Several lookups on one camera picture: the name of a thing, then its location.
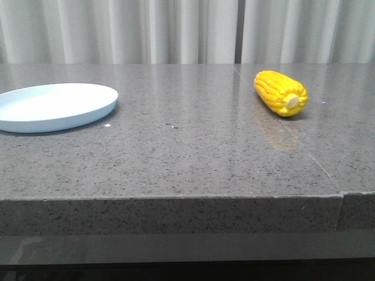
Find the yellow toy corn cob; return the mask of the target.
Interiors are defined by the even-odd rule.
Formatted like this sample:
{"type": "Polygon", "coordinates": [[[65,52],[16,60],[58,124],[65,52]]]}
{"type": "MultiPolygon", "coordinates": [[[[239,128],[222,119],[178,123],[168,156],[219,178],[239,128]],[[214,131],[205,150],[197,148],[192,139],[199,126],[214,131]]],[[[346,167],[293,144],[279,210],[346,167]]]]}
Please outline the yellow toy corn cob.
{"type": "Polygon", "coordinates": [[[273,70],[259,72],[254,78],[254,88],[266,106],[282,117],[297,115],[309,100],[303,84],[273,70]]]}

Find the light blue round plate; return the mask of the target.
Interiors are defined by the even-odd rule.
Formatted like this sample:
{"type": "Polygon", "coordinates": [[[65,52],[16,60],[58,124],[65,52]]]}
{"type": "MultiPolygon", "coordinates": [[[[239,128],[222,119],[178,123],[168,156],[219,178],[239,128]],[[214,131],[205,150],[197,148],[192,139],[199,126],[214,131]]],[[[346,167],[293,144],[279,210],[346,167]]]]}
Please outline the light blue round plate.
{"type": "Polygon", "coordinates": [[[1,94],[1,130],[44,133],[76,128],[108,115],[118,92],[87,83],[21,88],[1,94]]]}

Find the white pleated curtain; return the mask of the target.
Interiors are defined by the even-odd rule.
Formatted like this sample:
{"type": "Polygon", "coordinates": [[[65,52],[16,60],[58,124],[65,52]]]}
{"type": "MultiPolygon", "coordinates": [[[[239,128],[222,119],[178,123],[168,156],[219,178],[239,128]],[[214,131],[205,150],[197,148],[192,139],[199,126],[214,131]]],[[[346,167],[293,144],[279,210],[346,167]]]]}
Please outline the white pleated curtain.
{"type": "Polygon", "coordinates": [[[373,61],[373,1],[1,2],[3,63],[373,61]]]}

